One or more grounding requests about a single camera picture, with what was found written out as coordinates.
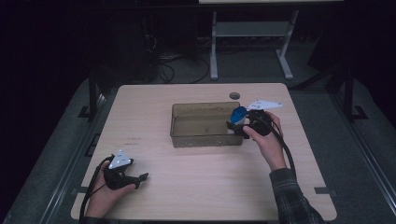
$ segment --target plastic container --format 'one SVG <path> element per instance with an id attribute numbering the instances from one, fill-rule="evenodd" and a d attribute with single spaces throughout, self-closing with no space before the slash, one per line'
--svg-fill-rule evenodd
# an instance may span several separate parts
<path id="1" fill-rule="evenodd" d="M 175 104 L 172 106 L 171 137 L 174 147 L 240 146 L 242 136 L 228 133 L 238 102 Z"/>

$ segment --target gray carpet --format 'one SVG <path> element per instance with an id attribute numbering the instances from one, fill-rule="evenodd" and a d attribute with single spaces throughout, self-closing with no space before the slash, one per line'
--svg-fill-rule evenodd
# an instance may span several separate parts
<path id="1" fill-rule="evenodd" d="M 290 45 L 287 58 L 295 75 L 292 81 L 283 77 L 272 49 L 220 54 L 217 83 L 282 82 L 288 86 L 296 85 L 317 72 L 306 65 L 314 46 L 313 43 L 299 42 Z M 208 60 L 208 54 L 201 56 Z M 189 83 L 206 71 L 206 65 L 201 61 L 184 59 L 168 65 L 176 71 L 172 83 Z M 205 77 L 199 83 L 212 82 Z M 161 83 L 157 77 L 150 84 Z M 393 175 L 395 129 L 357 81 L 354 105 L 360 105 L 369 119 L 350 124 L 337 104 L 340 99 L 342 101 L 342 91 L 330 95 L 324 91 L 326 83 L 327 78 L 324 78 L 304 91 L 291 91 L 290 95 L 327 187 L 336 192 L 332 199 L 338 216 L 331 223 L 396 223 L 396 217 L 361 155 L 360 144 L 350 126 L 359 131 L 392 186 L 396 186 Z M 78 118 L 80 109 L 89 103 L 88 82 L 81 84 L 13 204 L 9 223 L 77 223 L 70 217 L 70 210 L 76 189 L 90 162 L 84 154 L 95 135 L 102 131 L 116 93 L 117 88 L 106 95 L 100 104 L 99 114 L 93 122 L 88 122 Z"/>

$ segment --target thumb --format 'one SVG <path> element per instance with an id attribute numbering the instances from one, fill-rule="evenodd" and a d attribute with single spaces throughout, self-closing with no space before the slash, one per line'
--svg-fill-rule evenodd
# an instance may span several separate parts
<path id="1" fill-rule="evenodd" d="M 102 164 L 102 166 L 101 166 L 101 171 L 103 172 L 106 168 L 107 168 L 107 166 L 110 164 L 110 161 L 105 161 L 103 164 Z"/>
<path id="2" fill-rule="evenodd" d="M 123 196 L 131 193 L 134 189 L 136 189 L 136 185 L 135 184 L 130 184 L 130 185 L 127 185 L 127 186 L 125 186 L 123 188 L 117 189 L 117 194 L 120 197 L 123 197 Z"/>
<path id="3" fill-rule="evenodd" d="M 247 135 L 249 135 L 251 138 L 253 138 L 253 140 L 256 140 L 259 137 L 259 135 L 260 135 L 259 133 L 254 131 L 249 126 L 244 126 L 243 130 L 244 130 L 245 133 L 247 133 Z"/>

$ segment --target wrist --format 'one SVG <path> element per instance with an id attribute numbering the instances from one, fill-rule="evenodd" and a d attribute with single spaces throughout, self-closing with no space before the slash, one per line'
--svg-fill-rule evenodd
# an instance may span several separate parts
<path id="1" fill-rule="evenodd" d="M 85 216 L 86 217 L 102 218 L 105 216 L 105 214 L 106 214 L 106 212 L 104 212 L 103 209 L 88 207 L 87 212 L 85 213 Z"/>
<path id="2" fill-rule="evenodd" d="M 271 162 L 271 163 L 269 162 L 268 164 L 270 166 L 271 172 L 279 169 L 288 168 L 284 160 L 278 162 Z"/>

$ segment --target tabletop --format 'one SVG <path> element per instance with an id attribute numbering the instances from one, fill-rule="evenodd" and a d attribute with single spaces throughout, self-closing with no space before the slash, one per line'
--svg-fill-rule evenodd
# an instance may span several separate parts
<path id="1" fill-rule="evenodd" d="M 172 144 L 173 104 L 232 102 L 231 92 L 240 94 L 240 105 L 258 99 L 283 104 L 268 111 L 281 120 L 304 196 L 325 220 L 335 219 L 330 195 L 315 192 L 326 186 L 288 89 L 279 83 L 120 87 L 82 187 L 89 185 L 101 160 L 122 149 L 134 159 L 126 174 L 149 176 L 108 213 L 109 218 L 277 220 L 270 169 L 254 141 L 227 147 Z M 76 198 L 73 218 L 78 218 L 82 198 L 82 193 Z"/>

